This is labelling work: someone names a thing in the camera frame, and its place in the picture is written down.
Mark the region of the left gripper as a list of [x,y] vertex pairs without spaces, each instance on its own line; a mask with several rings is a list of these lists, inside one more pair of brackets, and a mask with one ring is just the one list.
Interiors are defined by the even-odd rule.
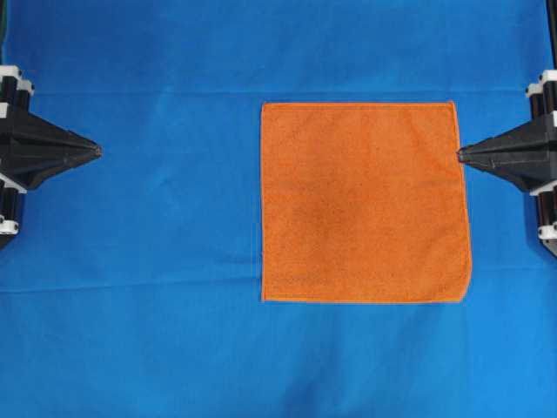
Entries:
[[[34,85],[15,65],[1,66],[1,248],[20,232],[26,193],[44,181],[100,158],[94,141],[28,113]],[[25,111],[13,111],[16,108]],[[84,150],[8,152],[10,134],[40,145]]]

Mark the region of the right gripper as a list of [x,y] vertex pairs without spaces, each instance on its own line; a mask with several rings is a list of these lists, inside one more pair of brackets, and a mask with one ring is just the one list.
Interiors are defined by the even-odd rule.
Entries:
[[[540,243],[556,256],[556,70],[545,70],[527,87],[532,120],[500,135],[462,147],[458,160],[515,185],[535,198]],[[547,148],[548,161],[497,161],[489,152]]]

